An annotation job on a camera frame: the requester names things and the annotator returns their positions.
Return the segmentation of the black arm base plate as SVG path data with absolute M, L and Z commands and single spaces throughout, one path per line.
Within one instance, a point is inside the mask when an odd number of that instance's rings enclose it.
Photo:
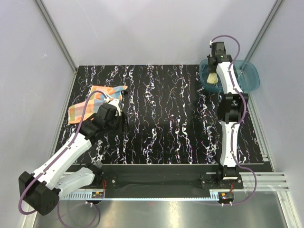
M 210 190 L 243 189 L 243 181 L 228 187 L 215 182 L 218 165 L 121 165 L 105 164 L 88 189 L 102 189 L 105 183 L 107 199 L 194 199 L 209 196 Z

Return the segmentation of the yellow crocodile towel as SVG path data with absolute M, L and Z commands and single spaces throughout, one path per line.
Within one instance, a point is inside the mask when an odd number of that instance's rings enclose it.
M 207 77 L 207 83 L 208 84 L 216 84 L 218 82 L 218 76 L 217 73 L 209 73 L 208 77 Z

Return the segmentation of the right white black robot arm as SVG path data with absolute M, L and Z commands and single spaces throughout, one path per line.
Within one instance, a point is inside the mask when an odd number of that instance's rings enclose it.
M 220 188 L 241 182 L 238 161 L 238 131 L 247 111 L 248 95 L 243 93 L 234 72 L 231 55 L 226 54 L 224 42 L 210 42 L 208 55 L 208 83 L 219 77 L 223 97 L 218 106 L 217 116 L 222 126 L 222 152 L 215 182 Z

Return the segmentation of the orange blue patterned towel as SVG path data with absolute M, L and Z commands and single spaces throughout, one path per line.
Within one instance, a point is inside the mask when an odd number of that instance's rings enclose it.
M 120 85 L 116 87 L 106 87 L 106 86 L 97 86 L 93 85 L 91 86 L 91 90 L 89 94 L 92 92 L 98 90 L 103 92 L 106 95 L 106 98 L 101 93 L 94 93 L 87 104 L 86 110 L 85 110 L 85 116 L 83 120 L 86 120 L 88 117 L 90 117 L 93 113 L 96 113 L 99 109 L 99 106 L 106 103 L 107 101 L 112 101 L 115 99 L 119 100 L 118 104 L 121 104 L 123 99 L 123 92 L 126 91 L 128 86 Z M 85 106 L 85 101 L 74 104 L 69 107 L 68 109 L 68 123 L 69 124 L 78 124 L 80 123 L 82 112 Z

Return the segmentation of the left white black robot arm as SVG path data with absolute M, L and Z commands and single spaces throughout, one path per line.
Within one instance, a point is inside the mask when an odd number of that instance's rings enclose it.
M 20 213 L 27 214 L 22 209 L 22 202 L 26 202 L 44 216 L 57 206 L 61 198 L 80 187 L 90 185 L 98 188 L 103 177 L 93 166 L 67 176 L 63 174 L 102 136 L 123 133 L 126 126 L 126 114 L 121 111 L 117 99 L 102 104 L 96 113 L 80 122 L 77 131 L 47 162 L 32 173 L 24 171 L 19 176 Z

